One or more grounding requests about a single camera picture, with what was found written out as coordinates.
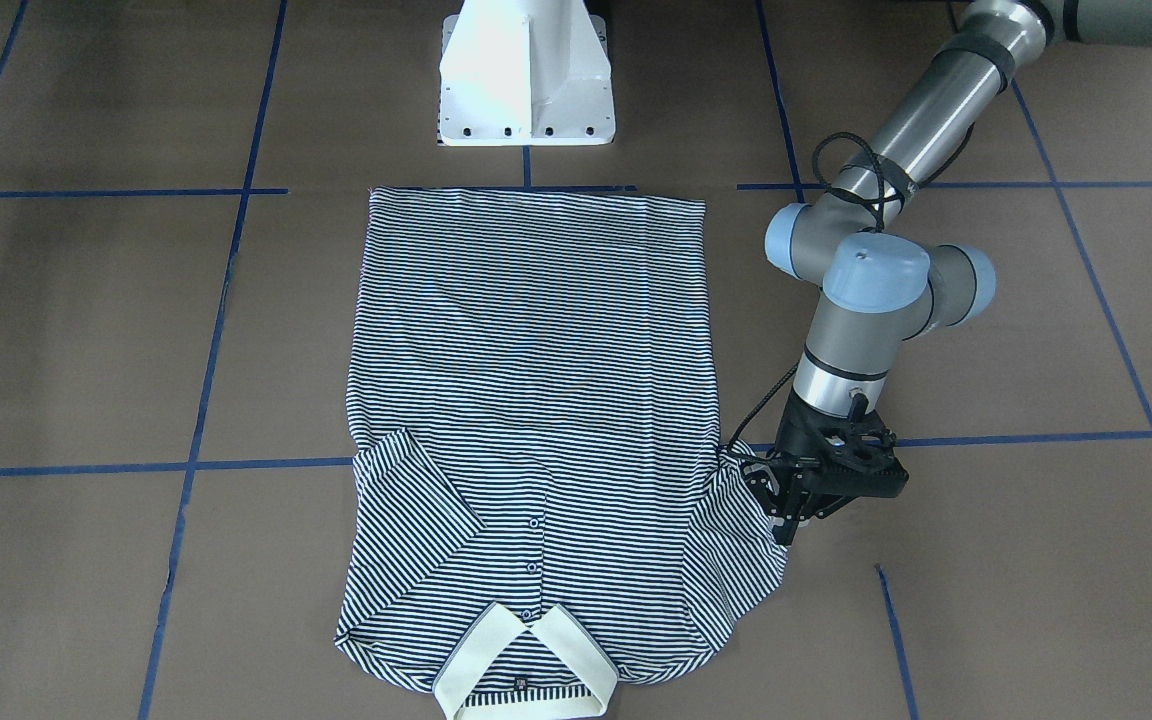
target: blue and white stripes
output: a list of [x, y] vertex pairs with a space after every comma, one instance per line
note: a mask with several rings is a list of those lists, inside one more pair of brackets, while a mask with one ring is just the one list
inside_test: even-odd
[[[780, 583], [767, 520], [719, 470], [703, 215], [658, 197], [372, 194], [338, 629], [365, 670], [430, 692], [500, 602], [524, 623], [561, 606], [621, 682], [664, 682]], [[579, 688], [522, 634], [467, 706]]]

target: shirt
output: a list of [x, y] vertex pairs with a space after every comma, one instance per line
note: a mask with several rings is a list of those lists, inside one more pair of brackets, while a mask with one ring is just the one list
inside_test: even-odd
[[704, 205], [371, 195], [335, 644], [444, 713], [599, 715], [694, 670], [785, 551], [719, 461]]

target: white mounting bracket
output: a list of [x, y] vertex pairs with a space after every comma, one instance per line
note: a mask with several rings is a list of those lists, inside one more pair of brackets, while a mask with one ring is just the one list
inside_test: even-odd
[[616, 136], [607, 23], [581, 0], [465, 0], [444, 21], [444, 145], [604, 145]]

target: robotic arm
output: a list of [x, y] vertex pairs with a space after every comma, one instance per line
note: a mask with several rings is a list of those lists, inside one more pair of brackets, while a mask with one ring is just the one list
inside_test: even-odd
[[895, 434], [874, 410], [900, 343], [972, 319], [993, 300], [996, 278], [979, 250], [918, 245], [887, 223], [952, 161], [1016, 70], [1059, 40], [1152, 46], [1152, 1], [973, 1], [871, 142], [849, 132], [826, 139], [861, 147], [826, 195], [772, 219], [768, 260], [823, 288], [776, 441], [765, 457], [740, 456], [776, 521], [776, 541], [790, 544], [801, 521], [826, 518], [856, 497], [895, 497], [905, 486]]

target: light blue joint cap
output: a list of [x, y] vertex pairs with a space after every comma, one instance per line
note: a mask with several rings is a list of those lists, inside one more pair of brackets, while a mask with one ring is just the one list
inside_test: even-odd
[[780, 209], [767, 225], [767, 236], [763, 237], [763, 252], [767, 255], [767, 260], [796, 278], [799, 274], [794, 272], [794, 223], [805, 207], [801, 202], [795, 202]]
[[993, 263], [990, 262], [990, 257], [984, 252], [975, 249], [970, 245], [947, 245], [952, 249], [960, 250], [963, 255], [968, 256], [968, 260], [972, 263], [972, 272], [975, 278], [977, 278], [977, 291], [972, 300], [972, 306], [968, 310], [968, 314], [963, 316], [963, 319], [955, 325], [961, 325], [968, 323], [968, 320], [975, 318], [977, 314], [983, 313], [984, 309], [993, 302], [993, 293], [998, 290], [998, 273], [993, 270]]
[[892, 313], [927, 290], [932, 259], [922, 247], [893, 234], [849, 234], [820, 285], [833, 304], [855, 313]]

